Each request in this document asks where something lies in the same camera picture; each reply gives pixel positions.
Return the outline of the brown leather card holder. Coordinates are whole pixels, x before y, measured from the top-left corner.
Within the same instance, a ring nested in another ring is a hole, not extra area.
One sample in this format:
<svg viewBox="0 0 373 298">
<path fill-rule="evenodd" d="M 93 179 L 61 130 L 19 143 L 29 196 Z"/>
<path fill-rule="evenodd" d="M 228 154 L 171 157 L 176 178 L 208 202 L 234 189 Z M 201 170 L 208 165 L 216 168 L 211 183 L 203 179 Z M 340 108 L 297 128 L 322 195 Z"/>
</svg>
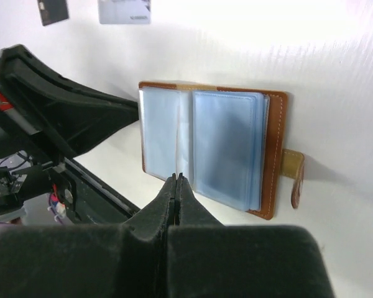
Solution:
<svg viewBox="0 0 373 298">
<path fill-rule="evenodd" d="M 283 147 L 288 94 L 203 84 L 139 83 L 142 168 L 182 174 L 214 201 L 270 220 L 279 177 L 297 208 L 305 157 Z"/>
</svg>

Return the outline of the black VIP card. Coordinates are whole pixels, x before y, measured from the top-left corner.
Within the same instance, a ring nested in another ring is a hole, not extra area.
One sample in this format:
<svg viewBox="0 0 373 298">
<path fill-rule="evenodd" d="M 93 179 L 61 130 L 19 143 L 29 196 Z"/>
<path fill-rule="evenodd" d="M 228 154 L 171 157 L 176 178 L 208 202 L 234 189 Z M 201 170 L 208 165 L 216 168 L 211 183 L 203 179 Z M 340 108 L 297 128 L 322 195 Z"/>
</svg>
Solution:
<svg viewBox="0 0 373 298">
<path fill-rule="evenodd" d="M 38 0 L 37 4 L 43 26 L 69 19 L 66 0 Z"/>
</svg>

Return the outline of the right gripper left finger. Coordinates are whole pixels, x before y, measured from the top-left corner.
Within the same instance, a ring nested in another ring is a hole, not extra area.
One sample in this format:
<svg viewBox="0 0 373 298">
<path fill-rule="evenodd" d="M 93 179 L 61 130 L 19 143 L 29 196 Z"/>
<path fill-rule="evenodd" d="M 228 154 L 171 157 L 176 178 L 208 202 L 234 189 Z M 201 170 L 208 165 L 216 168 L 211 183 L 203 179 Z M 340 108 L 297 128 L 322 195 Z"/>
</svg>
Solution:
<svg viewBox="0 0 373 298">
<path fill-rule="evenodd" d="M 0 297 L 166 297 L 177 179 L 124 223 L 0 227 Z"/>
</svg>

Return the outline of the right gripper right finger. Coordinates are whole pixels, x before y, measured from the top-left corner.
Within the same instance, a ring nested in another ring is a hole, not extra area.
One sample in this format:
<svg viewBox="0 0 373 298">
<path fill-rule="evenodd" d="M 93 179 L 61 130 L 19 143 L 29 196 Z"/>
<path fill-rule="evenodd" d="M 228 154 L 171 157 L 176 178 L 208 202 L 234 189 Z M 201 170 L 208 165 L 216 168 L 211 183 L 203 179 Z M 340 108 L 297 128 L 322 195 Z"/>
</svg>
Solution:
<svg viewBox="0 0 373 298">
<path fill-rule="evenodd" d="M 320 248 L 293 225 L 225 226 L 199 218 L 179 177 L 178 219 L 167 232 L 169 297 L 333 297 Z"/>
</svg>

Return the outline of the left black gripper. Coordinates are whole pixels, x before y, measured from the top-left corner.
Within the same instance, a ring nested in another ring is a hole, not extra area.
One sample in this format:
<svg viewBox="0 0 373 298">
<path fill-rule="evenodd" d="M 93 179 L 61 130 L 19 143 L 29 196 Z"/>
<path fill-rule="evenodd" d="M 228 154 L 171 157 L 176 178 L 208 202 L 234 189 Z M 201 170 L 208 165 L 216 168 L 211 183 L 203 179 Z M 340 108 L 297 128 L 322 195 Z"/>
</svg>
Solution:
<svg viewBox="0 0 373 298">
<path fill-rule="evenodd" d="M 25 46 L 0 52 L 0 216 L 45 195 L 56 221 L 117 224 L 138 208 L 76 157 L 138 121 L 135 101 L 74 82 Z"/>
</svg>

